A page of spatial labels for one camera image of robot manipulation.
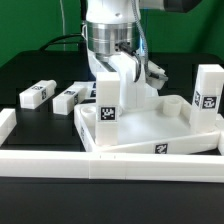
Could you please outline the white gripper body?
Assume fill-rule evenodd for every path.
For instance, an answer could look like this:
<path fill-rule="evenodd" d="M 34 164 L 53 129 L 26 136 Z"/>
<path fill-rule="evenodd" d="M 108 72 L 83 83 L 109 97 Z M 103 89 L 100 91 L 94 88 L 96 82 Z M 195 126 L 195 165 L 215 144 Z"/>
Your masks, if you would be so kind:
<path fill-rule="evenodd" d="M 143 108 L 146 99 L 158 91 L 145 81 L 145 71 L 127 53 L 102 55 L 87 51 L 89 67 L 97 80 L 97 103 L 118 105 L 122 109 Z"/>

